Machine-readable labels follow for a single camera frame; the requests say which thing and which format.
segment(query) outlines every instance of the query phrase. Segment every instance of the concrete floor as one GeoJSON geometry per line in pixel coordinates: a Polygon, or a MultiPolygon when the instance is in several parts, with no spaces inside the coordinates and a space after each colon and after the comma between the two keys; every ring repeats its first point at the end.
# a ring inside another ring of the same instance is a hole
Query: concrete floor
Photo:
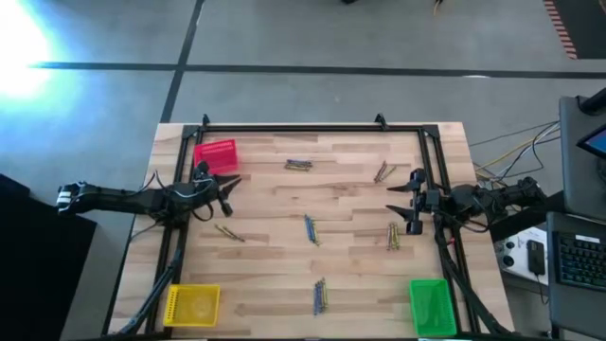
{"type": "MultiPolygon", "coordinates": [[[[188,62],[606,70],[606,61],[566,57],[542,0],[447,0],[437,17],[432,3],[363,0],[346,7],[338,0],[206,0],[188,62]]],[[[5,13],[14,11],[0,28],[24,32],[21,39],[9,40],[13,46],[6,50],[14,58],[7,61],[177,63],[194,4],[32,0],[0,5],[7,7],[5,13]]],[[[77,180],[140,186],[171,71],[6,65],[0,65],[9,75],[0,80],[8,81],[0,84],[0,172],[48,203],[54,203],[58,185],[77,180]]],[[[186,72],[171,121],[197,122],[202,114],[215,122],[369,121],[384,113],[390,121],[463,121],[473,143],[555,120],[559,97],[592,95],[604,85],[605,80],[186,72]]],[[[474,147],[472,157],[488,162],[533,133],[474,147]]],[[[547,193],[560,190],[558,142],[542,145],[539,154],[546,169],[533,176],[547,193]]],[[[517,170],[534,168],[534,162],[523,159],[517,170]]],[[[87,216],[100,228],[64,339],[99,335],[133,218],[87,216]]],[[[548,326],[547,309],[536,294],[508,289],[508,299],[518,331],[536,335],[548,326]]]]}

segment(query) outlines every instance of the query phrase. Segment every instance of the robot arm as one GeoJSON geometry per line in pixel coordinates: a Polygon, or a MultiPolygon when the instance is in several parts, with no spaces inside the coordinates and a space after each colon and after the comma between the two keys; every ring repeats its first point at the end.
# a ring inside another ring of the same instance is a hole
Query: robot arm
{"type": "Polygon", "coordinates": [[[499,324],[473,291],[470,283],[464,279],[457,269],[448,250],[444,228],[447,226],[459,228],[470,218],[482,213],[486,214],[490,227],[491,222],[507,217],[507,206],[526,207],[542,204],[546,199],[544,193],[531,177],[518,181],[517,185],[493,190],[471,185],[457,186],[447,196],[442,196],[440,189],[421,191],[420,188],[424,182],[425,171],[422,169],[414,170],[410,175],[408,184],[388,189],[400,192],[412,191],[412,208],[397,206],[387,206],[387,208],[404,218],[407,222],[407,234],[422,233],[422,221],[419,219],[421,212],[433,214],[436,226],[436,243],[445,271],[456,282],[490,333],[509,334],[509,331],[499,324]]]}
{"type": "Polygon", "coordinates": [[[84,213],[93,209],[147,214],[157,223],[168,224],[183,221],[189,212],[202,206],[210,207],[213,212],[211,203],[219,201],[228,217],[233,210],[227,198],[241,179],[238,175],[210,175],[208,165],[201,162],[194,170],[191,183],[164,186],[159,179],[156,180],[161,188],[145,186],[138,191],[102,188],[85,182],[64,185],[59,188],[57,209],[60,214],[84,213]]]}
{"type": "MultiPolygon", "coordinates": [[[[188,184],[177,183],[164,186],[157,173],[146,186],[138,191],[102,188],[85,182],[78,182],[61,186],[57,198],[59,214],[84,213],[93,209],[125,212],[134,214],[147,214],[154,218],[157,224],[170,227],[182,226],[187,221],[189,213],[202,221],[212,218],[214,209],[212,202],[218,201],[226,217],[232,215],[233,210],[227,203],[231,190],[241,181],[238,175],[220,176],[208,174],[208,165],[201,162],[194,169],[192,182],[188,184]],[[147,188],[156,178],[161,188],[147,188]],[[200,218],[195,209],[208,206],[210,217],[200,218]]],[[[179,234],[177,245],[182,245],[183,234],[179,234]]],[[[145,318],[147,318],[153,304],[158,301],[164,289],[172,281],[178,267],[183,262],[183,250],[177,246],[172,261],[162,276],[154,283],[150,295],[147,297],[139,311],[118,334],[106,335],[99,340],[122,339],[124,335],[135,334],[145,318]]]]}

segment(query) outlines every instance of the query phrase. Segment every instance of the black cable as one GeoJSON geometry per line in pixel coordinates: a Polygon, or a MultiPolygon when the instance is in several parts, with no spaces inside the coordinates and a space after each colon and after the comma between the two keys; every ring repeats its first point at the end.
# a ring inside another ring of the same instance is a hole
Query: black cable
{"type": "Polygon", "coordinates": [[[131,193],[131,194],[126,194],[123,196],[123,198],[127,198],[127,197],[132,197],[135,196],[139,193],[141,193],[142,191],[144,191],[145,189],[147,189],[150,184],[152,183],[153,179],[155,179],[155,173],[151,175],[150,180],[147,182],[147,184],[143,185],[143,187],[141,187],[138,191],[136,191],[135,193],[131,193]]]}
{"type": "MultiPolygon", "coordinates": [[[[481,165],[479,165],[479,164],[477,164],[477,163],[475,163],[475,162],[473,162],[473,165],[474,165],[474,166],[476,166],[477,168],[482,167],[481,165]]],[[[483,169],[482,171],[485,171],[485,172],[487,172],[487,173],[488,173],[488,174],[490,174],[490,175],[496,176],[496,174],[495,174],[495,173],[493,173],[493,172],[492,172],[492,171],[490,171],[490,170],[483,169]]],[[[482,175],[482,174],[478,174],[478,173],[477,173],[476,175],[479,175],[479,176],[481,176],[482,178],[484,178],[484,179],[486,179],[486,180],[488,180],[488,181],[491,181],[489,177],[486,177],[486,176],[484,176],[484,175],[482,175]]],[[[508,186],[508,184],[504,183],[503,181],[491,181],[491,182],[496,182],[497,184],[499,184],[499,185],[501,185],[501,186],[503,186],[503,187],[507,187],[507,186],[508,186]]]]}
{"type": "Polygon", "coordinates": [[[211,204],[206,204],[206,205],[208,206],[208,209],[210,210],[210,217],[208,217],[208,218],[200,217],[198,215],[198,213],[196,213],[195,208],[191,210],[191,214],[193,214],[193,216],[201,222],[208,222],[215,215],[215,209],[212,207],[212,205],[211,204]]]}
{"type": "Polygon", "coordinates": [[[505,135],[498,135],[498,136],[493,137],[493,138],[491,138],[491,139],[487,139],[487,140],[484,140],[484,141],[480,141],[480,142],[475,142],[475,143],[472,143],[472,144],[470,145],[470,147],[479,146],[479,145],[481,145],[481,144],[485,144],[485,143],[492,142],[492,141],[494,141],[494,140],[498,140],[499,138],[503,138],[503,137],[508,137],[508,136],[517,135],[517,134],[524,133],[524,132],[528,132],[528,131],[531,131],[531,130],[534,130],[534,129],[537,129],[537,128],[542,128],[542,127],[544,127],[544,126],[550,126],[550,125],[553,125],[554,123],[557,123],[557,122],[558,122],[558,121],[551,121],[551,122],[547,122],[547,123],[544,123],[544,124],[539,124],[539,125],[536,125],[536,126],[534,126],[534,127],[526,128],[526,129],[523,129],[523,130],[521,130],[521,131],[517,131],[517,132],[514,132],[514,133],[509,133],[509,134],[505,134],[505,135]]]}
{"type": "Polygon", "coordinates": [[[132,241],[133,241],[133,239],[134,239],[134,237],[136,237],[136,236],[138,236],[138,235],[140,235],[140,234],[142,234],[142,233],[145,233],[145,232],[147,232],[147,231],[151,230],[152,228],[154,228],[154,227],[156,227],[156,226],[158,226],[158,225],[160,225],[160,222],[155,222],[153,225],[148,226],[148,227],[145,227],[144,229],[142,229],[142,230],[140,230],[140,231],[137,231],[136,233],[134,233],[134,234],[131,236],[131,238],[129,239],[129,242],[132,242],[132,241]]]}
{"type": "Polygon", "coordinates": [[[539,295],[541,295],[541,303],[543,305],[547,305],[547,304],[549,304],[549,296],[547,297],[547,300],[544,300],[543,285],[541,284],[541,281],[539,280],[539,274],[535,273],[534,276],[537,277],[537,283],[539,283],[539,295]]]}
{"type": "MultiPolygon", "coordinates": [[[[536,145],[540,145],[540,144],[544,144],[544,143],[547,143],[547,142],[555,141],[555,140],[558,140],[558,139],[560,139],[560,138],[561,138],[560,136],[558,136],[558,137],[554,137],[554,138],[550,138],[550,139],[548,139],[548,140],[546,140],[546,141],[541,141],[541,142],[538,142],[536,145]]],[[[511,175],[508,175],[508,176],[501,177],[501,179],[509,179],[509,178],[512,178],[512,177],[516,177],[516,176],[520,176],[520,175],[524,175],[524,174],[529,174],[529,173],[532,173],[532,172],[534,172],[534,171],[540,171],[540,170],[544,169],[543,162],[541,162],[541,159],[539,158],[539,155],[537,155],[537,152],[536,152],[536,150],[534,149],[534,146],[533,146],[533,148],[532,148],[532,151],[533,151],[533,153],[534,153],[534,157],[535,157],[535,158],[537,159],[537,161],[539,161],[539,163],[541,164],[541,166],[540,166],[540,167],[538,167],[538,168],[536,168],[536,169],[534,169],[534,170],[525,170],[525,171],[520,171],[520,172],[517,172],[517,173],[515,173],[515,174],[511,174],[511,175]]]]}
{"type": "MultiPolygon", "coordinates": [[[[533,170],[533,171],[539,171],[542,170],[544,168],[543,162],[541,161],[541,159],[539,158],[539,155],[537,155],[537,150],[536,150],[536,145],[537,145],[537,138],[539,138],[539,136],[541,136],[544,132],[548,131],[549,129],[551,129],[554,125],[558,124],[558,121],[556,121],[556,123],[551,124],[550,126],[545,127],[543,130],[541,130],[538,134],[536,134],[534,136],[534,138],[532,139],[532,152],[534,153],[535,157],[537,158],[537,161],[539,161],[539,163],[541,164],[541,167],[533,170]]],[[[546,141],[541,141],[541,142],[550,142],[550,141],[554,141],[556,139],[558,139],[559,137],[554,137],[552,139],[546,140],[546,141]]],[[[511,165],[508,167],[508,169],[505,171],[505,173],[503,173],[503,175],[501,175],[497,181],[501,181],[505,178],[508,177],[509,171],[511,171],[511,169],[513,168],[513,166],[515,166],[515,164],[520,160],[520,158],[522,158],[522,155],[524,155],[524,152],[528,149],[529,147],[526,147],[524,149],[522,149],[520,151],[520,153],[518,153],[518,156],[516,156],[516,158],[513,160],[513,162],[511,163],[511,165]]]]}
{"type": "Polygon", "coordinates": [[[450,215],[450,214],[448,214],[448,213],[444,212],[444,211],[443,211],[443,210],[441,210],[441,209],[437,209],[437,212],[439,212],[440,214],[445,215],[445,216],[446,216],[448,219],[450,219],[450,220],[452,220],[453,222],[457,223],[459,226],[461,226],[461,227],[463,227],[463,228],[465,228],[465,229],[470,230],[471,232],[474,232],[474,233],[485,233],[485,232],[487,232],[487,231],[489,230],[489,227],[488,227],[486,224],[482,224],[482,223],[480,223],[480,222],[470,220],[470,222],[471,222],[471,223],[478,224],[478,225],[480,225],[480,226],[484,227],[484,229],[482,229],[482,230],[477,230],[477,229],[475,229],[475,228],[472,228],[472,227],[467,226],[467,225],[466,225],[466,224],[464,224],[464,223],[461,223],[461,222],[460,222],[460,221],[459,221],[457,218],[455,218],[455,217],[453,217],[452,215],[450,215]]]}

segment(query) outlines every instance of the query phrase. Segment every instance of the wooden tabletop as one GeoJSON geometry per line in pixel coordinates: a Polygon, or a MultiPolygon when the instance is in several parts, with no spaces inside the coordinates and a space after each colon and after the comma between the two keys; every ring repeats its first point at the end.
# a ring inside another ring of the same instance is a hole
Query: wooden tabletop
{"type": "MultiPolygon", "coordinates": [[[[475,183],[462,124],[437,124],[452,186],[475,183]]],[[[163,183],[170,183],[182,128],[182,124],[158,126],[148,179],[158,170],[163,183]]],[[[215,209],[215,218],[208,223],[190,220],[181,277],[184,284],[221,286],[218,325],[175,328],[173,337],[416,336],[408,283],[414,278],[443,278],[434,228],[424,215],[424,233],[406,236],[405,223],[385,205],[408,205],[410,195],[386,189],[406,183],[410,171],[422,167],[418,136],[205,133],[204,142],[230,138],[236,139],[238,174],[243,179],[230,196],[234,214],[225,218],[215,209]],[[311,160],[313,168],[309,172],[285,170],[286,159],[311,160]],[[384,160],[398,167],[383,183],[374,184],[384,160]],[[308,241],[305,214],[316,221],[320,246],[308,241]],[[399,251],[386,250],[390,222],[401,228],[399,251]],[[227,226],[246,242],[227,239],[214,224],[227,226]],[[325,314],[313,316],[312,288],[321,278],[326,278],[330,305],[325,314]]],[[[205,208],[200,212],[207,213],[205,208]]],[[[138,216],[134,232],[152,223],[138,216]]],[[[150,293],[163,228],[156,227],[130,243],[110,332],[124,326],[150,293]]],[[[513,330],[490,235],[463,230],[463,241],[474,290],[497,319],[513,330]]],[[[457,302],[467,330],[460,295],[457,302]]],[[[157,326],[162,325],[164,306],[163,300],[157,326]]]]}

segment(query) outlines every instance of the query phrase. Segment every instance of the black metal frame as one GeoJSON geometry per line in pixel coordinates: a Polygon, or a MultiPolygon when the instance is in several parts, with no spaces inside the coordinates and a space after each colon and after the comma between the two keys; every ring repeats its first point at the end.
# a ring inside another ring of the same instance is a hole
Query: black metal frame
{"type": "MultiPolygon", "coordinates": [[[[445,194],[448,194],[451,190],[450,188],[450,180],[448,176],[448,171],[446,167],[446,161],[444,158],[444,151],[442,150],[441,139],[439,135],[439,128],[437,125],[396,125],[396,126],[388,126],[384,120],[383,115],[377,115],[375,119],[376,123],[369,124],[301,124],[301,125],[209,125],[209,119],[205,115],[202,125],[185,125],[183,127],[182,135],[181,135],[181,145],[179,147],[179,154],[177,157],[177,162],[175,165],[175,173],[174,173],[174,182],[180,182],[183,177],[183,168],[186,162],[187,157],[187,148],[189,140],[195,136],[196,144],[202,143],[204,133],[235,133],[235,132],[251,132],[251,133],[259,133],[259,132],[273,132],[273,133],[294,133],[294,132],[402,132],[402,133],[414,133],[419,137],[419,145],[420,145],[420,153],[421,159],[423,162],[423,167],[427,173],[427,188],[435,189],[440,188],[444,191],[445,194]],[[434,178],[434,173],[432,170],[432,163],[429,154],[429,147],[427,143],[427,138],[431,138],[434,144],[436,158],[437,158],[437,167],[439,169],[439,184],[436,183],[434,178]]],[[[173,271],[172,275],[172,283],[179,283],[181,279],[181,270],[183,266],[183,261],[186,256],[185,248],[187,242],[187,233],[188,233],[188,219],[186,223],[182,226],[167,226],[165,227],[162,242],[160,244],[160,252],[158,255],[158,262],[156,265],[156,272],[154,277],[154,287],[157,284],[158,280],[163,276],[166,276],[167,273],[167,265],[168,265],[168,257],[169,257],[169,246],[170,239],[172,235],[172,231],[178,228],[179,229],[179,237],[177,248],[175,251],[175,255],[178,255],[181,252],[181,259],[178,262],[178,265],[173,271]]],[[[460,270],[460,273],[463,275],[463,278],[471,283],[471,278],[469,275],[469,269],[467,267],[467,262],[465,260],[465,251],[463,249],[463,243],[461,241],[460,231],[457,228],[452,229],[452,234],[454,237],[454,253],[456,256],[457,267],[460,270]]],[[[123,268],[124,262],[126,261],[126,253],[122,260],[121,267],[123,268]]],[[[455,287],[453,284],[453,279],[450,274],[444,269],[444,264],[442,263],[442,271],[444,277],[448,281],[451,297],[455,297],[455,287]]],[[[105,328],[103,333],[106,334],[109,321],[111,319],[111,314],[114,309],[114,304],[116,302],[117,289],[119,285],[119,279],[116,283],[115,291],[114,291],[114,300],[110,304],[110,310],[107,314],[107,320],[105,323],[105,328]]],[[[163,331],[156,332],[155,331],[155,322],[157,319],[158,312],[158,298],[152,297],[148,298],[146,303],[151,300],[151,310],[147,316],[147,324],[145,327],[145,333],[138,335],[131,335],[131,337],[139,339],[145,338],[149,339],[150,337],[157,338],[171,338],[172,328],[165,327],[163,331]]],[[[464,297],[465,304],[467,307],[467,314],[470,321],[470,330],[471,333],[480,333],[479,322],[477,318],[477,314],[471,308],[470,302],[468,302],[467,298],[464,297]]],[[[457,329],[461,331],[460,326],[460,316],[459,310],[456,305],[456,299],[453,299],[453,310],[454,317],[457,329]]]]}

